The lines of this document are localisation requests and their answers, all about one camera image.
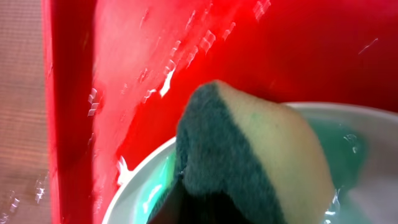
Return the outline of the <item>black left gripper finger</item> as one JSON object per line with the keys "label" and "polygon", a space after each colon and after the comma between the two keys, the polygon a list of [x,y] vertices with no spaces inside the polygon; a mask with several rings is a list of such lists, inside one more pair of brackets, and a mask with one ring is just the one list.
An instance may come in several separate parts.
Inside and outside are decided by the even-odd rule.
{"label": "black left gripper finger", "polygon": [[153,209],[149,224],[250,224],[224,193],[194,197],[178,179],[162,205]]}

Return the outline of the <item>green yellow sponge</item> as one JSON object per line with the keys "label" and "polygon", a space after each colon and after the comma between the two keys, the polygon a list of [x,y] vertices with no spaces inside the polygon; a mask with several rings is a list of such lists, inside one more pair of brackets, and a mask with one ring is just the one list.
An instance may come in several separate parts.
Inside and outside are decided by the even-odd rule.
{"label": "green yellow sponge", "polygon": [[300,113],[221,81],[190,97],[173,179],[153,209],[178,179],[194,197],[226,194],[251,223],[320,223],[335,194],[324,150]]}

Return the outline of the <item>white plate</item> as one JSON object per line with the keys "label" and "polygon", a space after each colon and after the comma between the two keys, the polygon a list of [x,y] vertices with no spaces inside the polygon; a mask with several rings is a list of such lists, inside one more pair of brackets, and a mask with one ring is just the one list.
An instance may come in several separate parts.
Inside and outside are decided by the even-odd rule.
{"label": "white plate", "polygon": [[[336,195],[323,223],[397,223],[397,114],[354,105],[290,103],[316,129],[335,170]],[[122,183],[103,223],[146,223],[172,178],[175,139],[133,171],[121,161]]]}

